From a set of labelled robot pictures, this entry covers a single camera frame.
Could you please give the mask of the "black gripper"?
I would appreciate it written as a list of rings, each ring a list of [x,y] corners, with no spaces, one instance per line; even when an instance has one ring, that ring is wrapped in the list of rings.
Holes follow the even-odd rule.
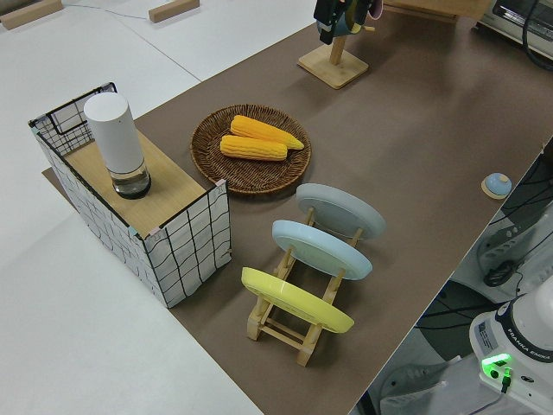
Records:
[[[334,23],[340,18],[346,8],[346,1],[317,0],[314,19],[319,23],[320,41],[331,43],[334,38]]]

